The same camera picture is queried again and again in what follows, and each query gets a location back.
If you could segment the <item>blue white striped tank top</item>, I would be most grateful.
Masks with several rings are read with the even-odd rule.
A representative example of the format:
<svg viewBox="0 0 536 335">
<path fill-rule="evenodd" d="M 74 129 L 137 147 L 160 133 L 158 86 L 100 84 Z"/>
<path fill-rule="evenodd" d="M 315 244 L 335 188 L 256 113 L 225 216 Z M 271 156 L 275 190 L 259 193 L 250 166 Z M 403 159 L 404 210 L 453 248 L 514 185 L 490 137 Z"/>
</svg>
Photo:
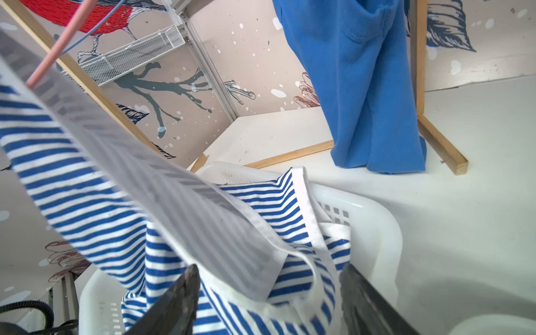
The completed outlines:
<svg viewBox="0 0 536 335">
<path fill-rule="evenodd" d="M 350 230 L 306 170 L 234 186 L 204 181 L 125 131 L 63 75 L 1 35 L 1 147 L 40 213 L 127 290 L 127 329 L 195 265 L 195 334 L 341 334 Z"/>
</svg>

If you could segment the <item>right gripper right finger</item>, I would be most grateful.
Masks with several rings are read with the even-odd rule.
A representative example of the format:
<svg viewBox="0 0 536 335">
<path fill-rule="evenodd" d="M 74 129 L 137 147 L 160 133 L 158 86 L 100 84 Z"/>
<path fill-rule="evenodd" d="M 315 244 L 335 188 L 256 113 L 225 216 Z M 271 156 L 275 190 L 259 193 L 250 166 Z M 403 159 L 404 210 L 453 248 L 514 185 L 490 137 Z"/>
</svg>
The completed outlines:
<svg viewBox="0 0 536 335">
<path fill-rule="evenodd" d="M 349 334 L 406 334 L 418 332 L 353 266 L 340 275 L 343 317 Z"/>
</svg>

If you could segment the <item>light blue wire hanger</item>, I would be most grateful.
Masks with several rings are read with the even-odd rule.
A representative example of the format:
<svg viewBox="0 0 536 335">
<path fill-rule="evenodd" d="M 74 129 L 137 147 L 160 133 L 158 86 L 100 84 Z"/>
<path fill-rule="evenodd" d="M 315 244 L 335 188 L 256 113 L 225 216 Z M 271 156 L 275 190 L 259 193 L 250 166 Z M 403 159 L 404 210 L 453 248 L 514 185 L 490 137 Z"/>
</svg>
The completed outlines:
<svg viewBox="0 0 536 335">
<path fill-rule="evenodd" d="M 71 43 L 68 47 L 65 47 L 61 53 L 61 55 L 63 54 L 66 54 L 67 52 L 69 52 L 70 50 L 74 49 L 74 47 L 78 46 L 79 44 L 81 44 L 86 38 L 88 38 L 89 36 L 91 36 L 94 32 L 96 32 L 102 25 L 104 25 L 107 20 L 109 18 L 111 18 L 114 13 L 123 5 L 125 1 L 124 0 L 120 0 L 117 5 L 105 16 L 103 17 L 100 22 L 98 22 L 94 27 L 92 27 L 88 32 L 85 33 L 85 35 L 83 37 L 81 37 L 80 39 L 78 39 L 76 42 L 74 43 Z"/>
</svg>

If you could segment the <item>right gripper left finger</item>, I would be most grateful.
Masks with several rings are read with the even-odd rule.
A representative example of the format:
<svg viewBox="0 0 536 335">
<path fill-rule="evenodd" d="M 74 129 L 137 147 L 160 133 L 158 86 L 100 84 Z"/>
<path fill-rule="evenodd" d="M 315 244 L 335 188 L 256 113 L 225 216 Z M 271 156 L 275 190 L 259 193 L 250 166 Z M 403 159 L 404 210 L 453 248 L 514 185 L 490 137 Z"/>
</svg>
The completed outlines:
<svg viewBox="0 0 536 335">
<path fill-rule="evenodd" d="M 200 274 L 190 265 L 152 308 L 126 332 L 130 334 L 192 334 L 198 310 Z"/>
</svg>

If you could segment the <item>pink wire hanger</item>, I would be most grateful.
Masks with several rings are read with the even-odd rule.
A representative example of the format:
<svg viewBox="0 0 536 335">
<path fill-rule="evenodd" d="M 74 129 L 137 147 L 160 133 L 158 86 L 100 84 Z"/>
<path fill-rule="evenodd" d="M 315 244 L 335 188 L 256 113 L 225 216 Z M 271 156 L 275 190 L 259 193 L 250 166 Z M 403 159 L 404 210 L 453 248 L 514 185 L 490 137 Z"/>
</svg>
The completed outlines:
<svg viewBox="0 0 536 335">
<path fill-rule="evenodd" d="M 43 79 L 58 58 L 61 57 L 68 43 L 71 41 L 79 28 L 84 24 L 96 3 L 97 0 L 84 0 L 82 4 L 79 5 L 77 11 L 75 11 L 73 17 L 65 27 L 62 35 L 51 47 L 49 53 L 47 53 L 46 57 L 39 64 L 37 69 L 32 73 L 31 77 L 26 81 L 26 85 L 29 89 L 35 88 L 35 86 Z"/>
</svg>

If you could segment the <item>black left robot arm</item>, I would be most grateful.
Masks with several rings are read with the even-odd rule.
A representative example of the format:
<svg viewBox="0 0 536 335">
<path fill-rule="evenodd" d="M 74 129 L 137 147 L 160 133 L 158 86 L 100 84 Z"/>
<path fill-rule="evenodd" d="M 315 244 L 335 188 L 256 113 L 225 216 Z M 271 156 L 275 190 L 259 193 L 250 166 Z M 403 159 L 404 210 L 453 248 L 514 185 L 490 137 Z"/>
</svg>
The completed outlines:
<svg viewBox="0 0 536 335">
<path fill-rule="evenodd" d="M 1 306 L 1 314 L 24 310 L 16 322 L 1 321 L 1 334 L 78 334 L 79 322 L 65 320 L 57 324 L 53 308 L 44 301 L 27 300 Z"/>
</svg>

